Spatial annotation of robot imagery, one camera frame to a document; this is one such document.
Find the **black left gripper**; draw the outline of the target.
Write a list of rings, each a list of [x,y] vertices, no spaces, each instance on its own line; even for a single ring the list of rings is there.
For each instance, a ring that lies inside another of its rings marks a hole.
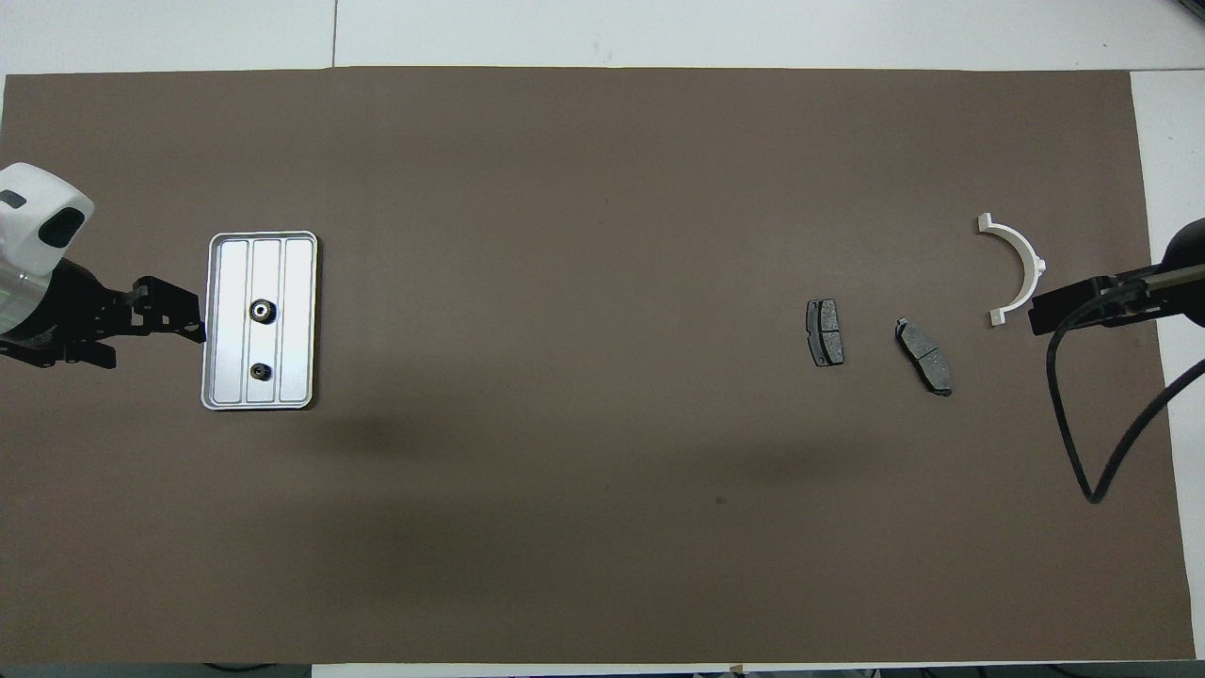
[[[120,291],[104,287],[86,267],[57,263],[42,300],[8,331],[8,342],[1,343],[1,356],[36,369],[51,369],[58,362],[116,369],[114,347],[98,340],[129,328],[134,336],[175,334],[193,343],[206,342],[196,293],[155,276],[142,276],[133,285],[133,309],[123,300]],[[139,318],[139,325],[133,325],[133,317]]]

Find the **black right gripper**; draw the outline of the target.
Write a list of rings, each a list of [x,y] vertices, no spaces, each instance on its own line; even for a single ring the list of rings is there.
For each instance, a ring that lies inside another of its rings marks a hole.
[[[1204,265],[1204,218],[1178,229],[1166,244],[1159,273]],[[1075,316],[1068,328],[1124,328],[1154,320],[1166,308],[1204,328],[1204,279],[1157,289],[1150,273],[1091,276],[1031,299],[1028,309],[1035,336],[1054,334]]]

